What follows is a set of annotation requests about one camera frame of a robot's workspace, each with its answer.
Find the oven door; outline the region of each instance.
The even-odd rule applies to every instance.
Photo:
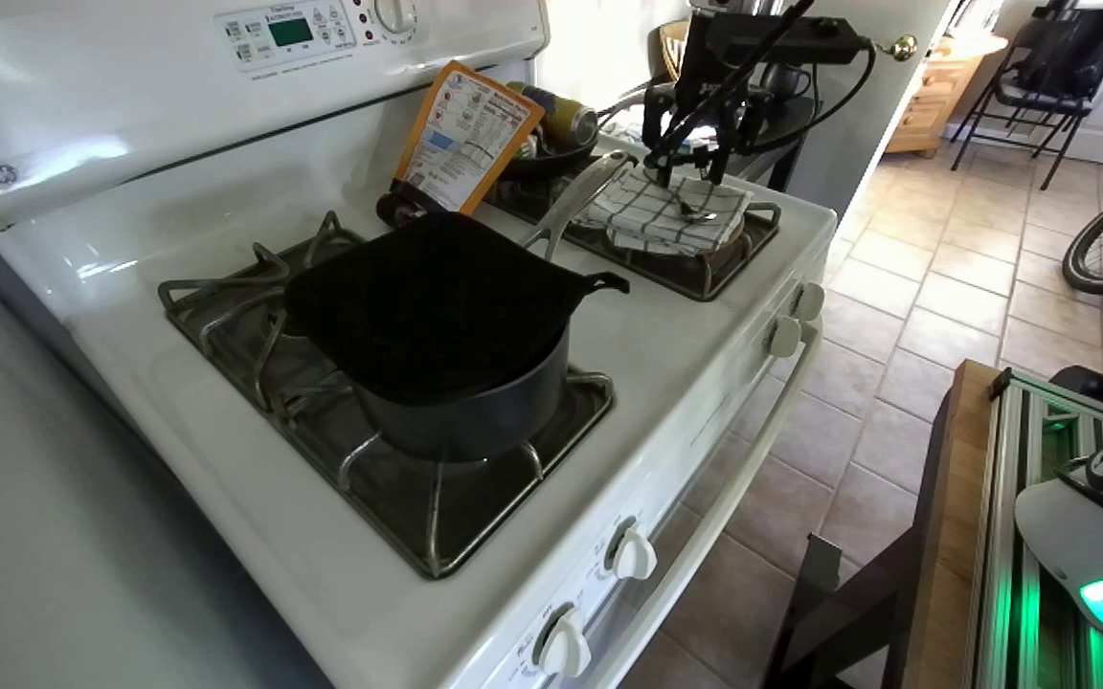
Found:
[[[558,686],[619,686],[634,668],[640,652],[653,643],[681,588],[700,570],[706,555],[728,528],[731,511],[741,510],[755,469],[766,462],[771,449],[782,435],[789,417],[789,400],[806,385],[806,370],[817,357],[821,324],[789,319],[799,328],[799,343],[793,351],[766,351],[760,362],[755,385],[741,412],[731,417],[722,445],[706,455],[694,469],[677,500],[660,520],[653,542],[660,551],[660,568],[648,582],[628,582],[613,588],[604,608],[590,620],[590,652],[593,663],[582,679]]]

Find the tile floor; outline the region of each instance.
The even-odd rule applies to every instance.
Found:
[[[962,360],[1103,370],[1103,297],[1057,275],[1103,204],[1103,168],[1065,160],[1039,190],[1024,150],[945,164],[945,150],[885,160],[844,223],[807,394],[634,689],[760,686],[806,536],[838,542],[854,570],[909,528],[931,417]]]

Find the wooden cabinet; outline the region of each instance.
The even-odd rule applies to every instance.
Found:
[[[941,144],[950,109],[962,102],[979,57],[996,52],[1002,37],[994,41],[950,41],[931,48],[922,79],[909,101],[900,125],[885,154],[936,154]]]

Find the chair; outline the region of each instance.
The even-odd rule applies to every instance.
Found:
[[[1039,6],[1039,15],[1008,44],[996,78],[965,109],[962,125],[950,134],[950,143],[965,138],[950,168],[965,160],[973,138],[1025,144],[1033,155],[1041,155],[1041,150],[1065,134],[1041,178],[1046,190],[1061,155],[1077,143],[1080,121],[1093,115],[1099,84],[1103,12]]]

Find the display screen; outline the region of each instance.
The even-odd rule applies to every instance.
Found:
[[[270,28],[274,28],[277,44],[291,44],[291,41],[312,41],[316,37],[307,19],[281,19],[281,21],[270,21]]]

